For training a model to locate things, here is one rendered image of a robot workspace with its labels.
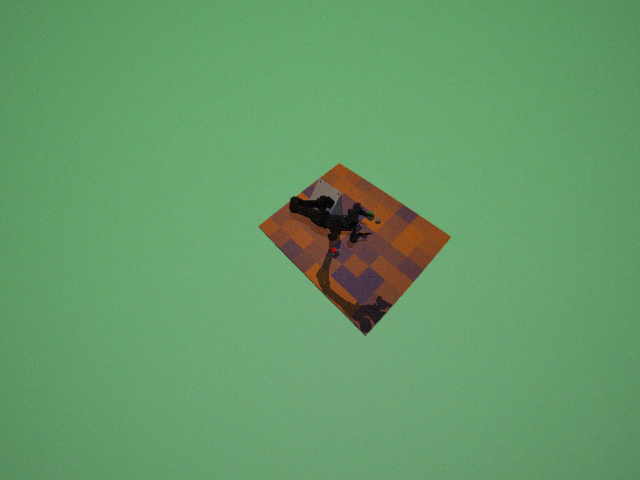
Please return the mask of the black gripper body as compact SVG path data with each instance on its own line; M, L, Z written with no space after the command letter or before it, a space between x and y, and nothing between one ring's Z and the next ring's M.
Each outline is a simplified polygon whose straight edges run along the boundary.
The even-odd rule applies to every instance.
M354 206L353 206L353 209L356 210L356 214L359 214L360 211L361 211L361 203L355 203ZM341 215L342 228L350 228L350 227L345 226L344 222L346 222L346 218L344 218L344 216ZM356 243L357 239L358 239L358 233L356 233L357 225L354 225L354 226L355 227L351 228L351 229L353 229L353 231L352 231L352 234L350 234L350 242L352 242L352 243Z

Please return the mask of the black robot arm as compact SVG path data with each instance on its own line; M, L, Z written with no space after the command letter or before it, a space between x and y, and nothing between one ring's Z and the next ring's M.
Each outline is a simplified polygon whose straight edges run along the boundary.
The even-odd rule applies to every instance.
M332 232L339 232L341 230L341 215L330 215L330 212L326 210L326 207L331 209L334 204L334 200L326 195L320 195L316 200L303 200L299 197L293 196L290 198L289 209L292 213L298 213L305 217L310 218L311 222L317 226L327 229L329 227ZM310 208L316 207L319 210L312 210ZM358 224L359 214L356 214L355 209L348 209L348 215L344 215L346 222L345 226L353 228ZM343 225L344 225L343 224Z

